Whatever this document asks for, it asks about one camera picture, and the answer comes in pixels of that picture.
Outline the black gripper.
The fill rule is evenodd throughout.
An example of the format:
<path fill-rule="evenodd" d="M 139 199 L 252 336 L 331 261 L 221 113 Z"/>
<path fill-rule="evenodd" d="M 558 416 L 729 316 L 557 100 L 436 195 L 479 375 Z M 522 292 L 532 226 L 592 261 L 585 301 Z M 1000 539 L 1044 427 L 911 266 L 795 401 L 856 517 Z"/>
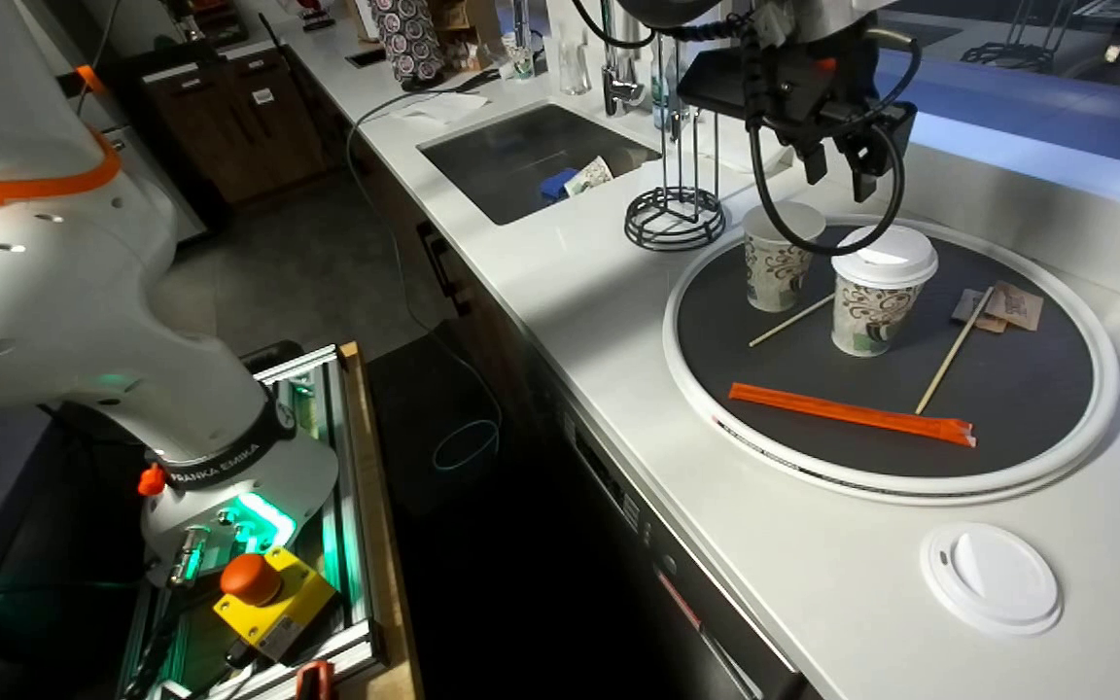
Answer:
<path fill-rule="evenodd" d="M 916 75 L 916 42 L 859 18 L 816 42 L 753 48 L 738 39 L 702 49 L 681 79 L 689 105 L 772 127 L 791 144 L 804 182 L 828 174 L 823 135 L 852 141 L 852 199 L 868 202 L 891 170 L 891 141 L 915 127 L 906 84 Z"/>

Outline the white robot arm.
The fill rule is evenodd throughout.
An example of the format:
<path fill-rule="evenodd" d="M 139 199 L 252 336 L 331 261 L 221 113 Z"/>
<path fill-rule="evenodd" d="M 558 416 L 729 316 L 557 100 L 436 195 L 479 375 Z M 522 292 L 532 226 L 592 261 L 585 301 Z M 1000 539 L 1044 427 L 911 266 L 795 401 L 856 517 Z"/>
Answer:
<path fill-rule="evenodd" d="M 82 405 L 139 441 L 158 463 L 139 533 L 167 565 L 196 528 L 288 546 L 339 454 L 224 342 L 155 316 L 171 253 L 173 202 L 75 113 L 0 0 L 0 405 Z"/>

